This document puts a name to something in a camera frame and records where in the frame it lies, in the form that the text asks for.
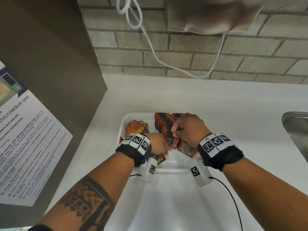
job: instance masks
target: printed notice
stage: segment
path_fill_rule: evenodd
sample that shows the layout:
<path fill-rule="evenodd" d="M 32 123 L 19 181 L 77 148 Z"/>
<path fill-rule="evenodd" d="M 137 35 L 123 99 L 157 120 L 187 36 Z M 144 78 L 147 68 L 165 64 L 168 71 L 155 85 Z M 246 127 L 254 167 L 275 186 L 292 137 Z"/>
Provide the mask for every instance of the printed notice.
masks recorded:
<path fill-rule="evenodd" d="M 33 206 L 71 139 L 0 62 L 0 203 Z"/>

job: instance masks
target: black cable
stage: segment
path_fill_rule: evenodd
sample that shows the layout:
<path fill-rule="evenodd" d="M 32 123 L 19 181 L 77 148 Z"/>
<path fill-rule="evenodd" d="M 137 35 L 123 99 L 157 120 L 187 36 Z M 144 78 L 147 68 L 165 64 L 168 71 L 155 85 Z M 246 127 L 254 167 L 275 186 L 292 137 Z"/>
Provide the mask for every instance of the black cable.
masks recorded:
<path fill-rule="evenodd" d="M 132 176 L 141 176 L 141 174 L 132 174 L 129 177 L 132 177 Z"/>
<path fill-rule="evenodd" d="M 240 212 L 238 211 L 238 208 L 237 208 L 237 205 L 236 205 L 235 199 L 233 198 L 233 195 L 232 195 L 232 194 L 231 194 L 231 192 L 229 191 L 228 187 L 226 187 L 226 185 L 225 185 L 222 181 L 218 180 L 217 178 L 214 178 L 214 177 L 209 177 L 209 178 L 210 178 L 210 179 L 215 179 L 215 180 L 219 181 L 221 184 L 223 184 L 223 185 L 224 185 L 224 187 L 225 187 L 225 188 L 228 190 L 228 192 L 230 193 L 230 195 L 231 195 L 231 197 L 232 197 L 232 199 L 233 199 L 233 202 L 234 202 L 234 204 L 235 204 L 235 207 L 236 207 L 237 213 L 238 213 L 238 218 L 240 218 L 241 230 L 243 231 L 243 225 L 242 225 L 242 220 L 241 220 Z"/>

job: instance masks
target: paper towel dispenser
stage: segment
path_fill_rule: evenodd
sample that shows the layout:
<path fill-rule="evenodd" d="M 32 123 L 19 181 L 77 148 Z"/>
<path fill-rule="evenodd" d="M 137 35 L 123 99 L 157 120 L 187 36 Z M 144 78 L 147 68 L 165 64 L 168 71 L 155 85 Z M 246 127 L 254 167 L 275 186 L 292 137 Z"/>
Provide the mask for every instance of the paper towel dispenser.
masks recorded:
<path fill-rule="evenodd" d="M 260 12 L 264 0 L 167 0 L 170 31 L 202 35 L 243 33 Z"/>

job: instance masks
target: stack of packets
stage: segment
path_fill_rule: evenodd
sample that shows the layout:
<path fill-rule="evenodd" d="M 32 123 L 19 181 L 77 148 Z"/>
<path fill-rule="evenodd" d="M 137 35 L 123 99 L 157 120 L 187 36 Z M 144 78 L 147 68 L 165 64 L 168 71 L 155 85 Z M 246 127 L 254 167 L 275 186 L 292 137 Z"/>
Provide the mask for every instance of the stack of packets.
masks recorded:
<path fill-rule="evenodd" d="M 178 149 L 178 151 L 192 158 L 198 153 L 198 149 L 190 146 L 184 140 L 174 137 L 171 132 L 175 120 L 183 115 L 183 113 L 155 113 L 155 128 L 166 137 L 167 142 L 173 149 Z"/>
<path fill-rule="evenodd" d="M 133 120 L 132 122 L 128 123 L 127 128 L 125 130 L 126 132 L 124 137 L 127 137 L 129 134 L 134 134 L 134 133 L 137 134 L 149 133 L 148 124 L 144 123 L 143 121 L 136 121 L 136 120 Z M 166 160 L 164 155 L 151 155 L 151 157 L 157 160 L 157 165 Z"/>

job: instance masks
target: hand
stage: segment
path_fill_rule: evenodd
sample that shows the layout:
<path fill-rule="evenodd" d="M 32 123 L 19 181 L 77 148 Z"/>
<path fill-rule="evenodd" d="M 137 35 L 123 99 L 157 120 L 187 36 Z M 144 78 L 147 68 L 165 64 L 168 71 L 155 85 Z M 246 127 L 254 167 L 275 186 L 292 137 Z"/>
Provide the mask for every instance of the hand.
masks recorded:
<path fill-rule="evenodd" d="M 197 115 L 190 113 L 178 118 L 171 131 L 173 136 L 183 139 L 193 147 L 197 147 L 201 140 L 212 133 Z"/>
<path fill-rule="evenodd" d="M 152 154 L 154 155 L 166 155 L 168 150 L 171 150 L 171 146 L 167 143 L 163 134 L 160 133 L 146 133 L 145 134 L 149 140 L 151 141 L 152 145 Z"/>

